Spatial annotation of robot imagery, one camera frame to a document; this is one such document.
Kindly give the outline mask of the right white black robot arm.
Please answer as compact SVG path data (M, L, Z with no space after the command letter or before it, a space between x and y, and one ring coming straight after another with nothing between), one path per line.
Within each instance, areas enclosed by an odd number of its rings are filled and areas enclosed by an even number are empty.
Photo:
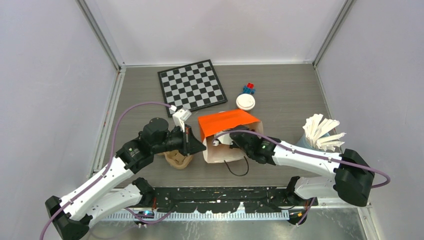
M232 142L248 158L259 164L287 166L314 173L315 177L291 177L285 198L299 205L312 198L340 198L365 207L368 204L375 174L354 150L329 153L289 144L238 126L229 134Z

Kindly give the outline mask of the orange paper bag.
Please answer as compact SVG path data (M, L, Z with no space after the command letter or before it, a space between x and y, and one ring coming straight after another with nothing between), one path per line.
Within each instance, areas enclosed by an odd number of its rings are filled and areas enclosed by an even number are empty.
M197 120L201 142L206 146L206 150L202 152L205 162L208 164L225 164L232 175L238 176L230 169L228 163L242 159L246 161L246 154L238 148L230 148L230 145L213 146L214 135L218 132L232 130L237 126L243 126L248 130L262 134L264 132L262 121L241 109L203 115L199 116Z

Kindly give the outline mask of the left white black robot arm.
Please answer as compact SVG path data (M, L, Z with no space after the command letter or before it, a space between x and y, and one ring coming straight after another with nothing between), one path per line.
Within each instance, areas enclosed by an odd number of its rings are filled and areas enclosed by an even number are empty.
M100 172L62 197L51 196L45 206L52 224L63 240L80 240L92 226L108 215L134 205L148 207L154 189L139 177L123 190L108 194L118 184L151 164L160 153L178 151L183 156L206 150L189 125L169 130L163 118L153 118L138 137L126 142Z

